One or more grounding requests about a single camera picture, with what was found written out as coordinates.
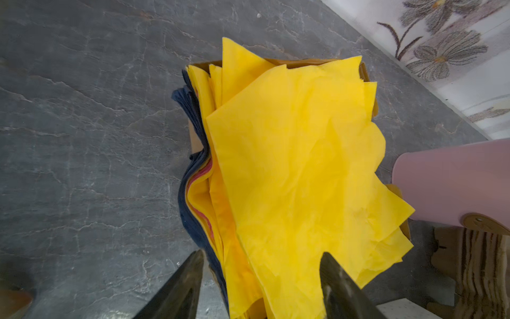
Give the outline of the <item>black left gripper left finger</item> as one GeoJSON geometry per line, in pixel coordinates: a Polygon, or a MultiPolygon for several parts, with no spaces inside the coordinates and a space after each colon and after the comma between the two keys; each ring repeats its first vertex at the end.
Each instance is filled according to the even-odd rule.
{"type": "Polygon", "coordinates": [[[205,254],[202,250],[191,253],[155,296],[134,316],[134,319],[195,318],[204,261],[205,254]]]}

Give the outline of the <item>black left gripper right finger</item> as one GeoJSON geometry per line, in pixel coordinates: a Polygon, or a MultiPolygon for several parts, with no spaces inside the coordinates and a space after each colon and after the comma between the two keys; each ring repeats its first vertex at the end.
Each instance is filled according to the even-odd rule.
{"type": "Polygon", "coordinates": [[[326,318],[386,318],[328,252],[320,261],[320,280],[326,318]]]}

